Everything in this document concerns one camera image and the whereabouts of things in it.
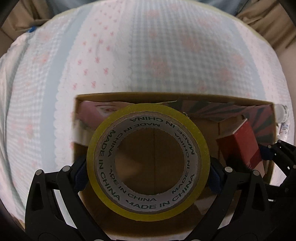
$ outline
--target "cardboard box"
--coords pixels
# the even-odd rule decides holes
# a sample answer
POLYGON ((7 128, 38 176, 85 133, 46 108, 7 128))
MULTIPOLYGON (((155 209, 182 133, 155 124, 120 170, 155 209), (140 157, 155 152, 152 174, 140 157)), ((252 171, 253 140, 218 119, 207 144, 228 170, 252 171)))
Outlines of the cardboard box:
MULTIPOLYGON (((130 103, 159 103, 177 99, 229 103, 236 105, 270 105, 272 103, 243 98, 233 98, 215 95, 176 94, 176 93, 98 93, 76 97, 76 111, 84 100, 96 102, 122 101, 130 103)), ((220 123, 194 118, 192 121, 204 135, 210 155, 225 162, 219 152, 216 138, 223 130, 242 116, 233 117, 220 123)), ((75 144, 74 158, 87 152, 87 147, 75 144)), ((122 181, 134 191, 143 194, 156 194, 172 187, 183 171, 184 162, 178 143, 168 134, 152 129, 134 132, 125 138, 116 154, 116 171, 122 181)), ((90 184, 81 193, 81 199, 86 208, 100 227, 112 238, 121 240, 157 240, 184 239, 202 219, 204 212, 210 207, 215 195, 208 187, 198 198, 200 210, 196 205, 167 220, 157 222, 139 222, 124 218, 107 208, 96 196, 90 184)))

